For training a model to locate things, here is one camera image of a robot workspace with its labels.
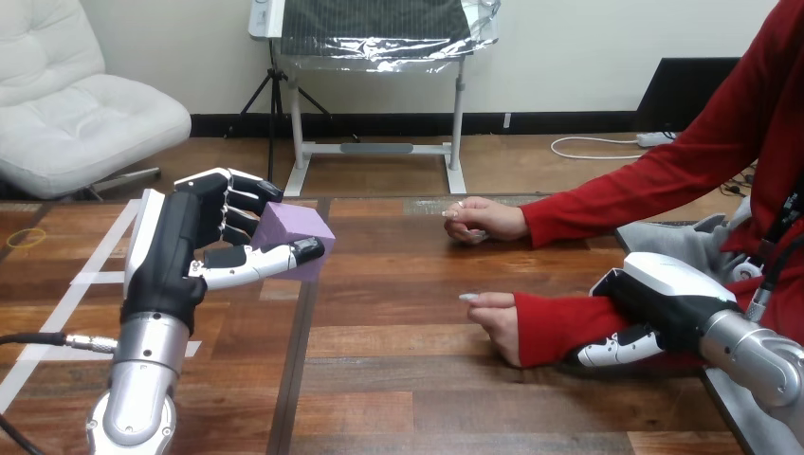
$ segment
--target white wall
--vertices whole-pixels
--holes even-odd
[[[239,112],[265,75],[266,44],[246,30],[250,0],[82,3],[108,72],[149,83],[191,113]],[[775,3],[502,0],[500,42],[466,66],[466,110],[633,110],[662,57],[741,55]],[[338,90],[324,90],[325,83]],[[338,113],[449,112],[454,70],[312,72],[301,84]],[[261,97],[255,111],[267,106]]]

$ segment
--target black monitor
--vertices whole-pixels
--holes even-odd
[[[685,130],[739,60],[739,57],[662,59],[639,103],[634,131]]]

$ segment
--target black lanyard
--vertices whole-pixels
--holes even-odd
[[[795,181],[793,192],[784,201],[776,220],[774,220],[771,228],[768,229],[765,237],[762,238],[762,243],[759,244],[758,256],[750,258],[748,262],[756,266],[762,266],[773,254],[784,234],[790,230],[796,220],[801,218],[802,213],[804,213],[804,173]]]

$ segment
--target white power cord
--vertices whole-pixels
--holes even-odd
[[[609,144],[636,144],[636,140],[611,140],[611,139],[601,139],[599,137],[580,137],[580,136],[572,136],[572,137],[563,137],[559,140],[556,140],[552,144],[550,144],[550,150],[553,151],[554,154],[558,156],[563,156],[565,158],[572,158],[572,159],[635,159],[640,157],[641,155],[632,155],[632,156],[580,156],[580,155],[567,155],[559,152],[556,150],[556,144],[559,142],[563,142],[565,140],[591,140],[594,142],[607,142]]]

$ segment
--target wooden table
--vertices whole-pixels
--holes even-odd
[[[438,216],[449,202],[294,201],[328,220],[333,254],[317,283],[208,293],[176,396],[173,453],[741,453],[697,377],[595,381],[507,367],[458,295],[583,295],[624,254],[614,238],[457,246]],[[0,263],[0,333],[39,330],[79,286],[64,329],[116,336],[121,284],[71,282],[124,205],[46,209],[36,223],[46,239]],[[122,270],[130,235],[100,272]],[[0,348],[3,376],[20,353]],[[86,453],[84,419],[108,368],[46,356],[6,415],[48,454]],[[0,440],[0,453],[18,452]]]

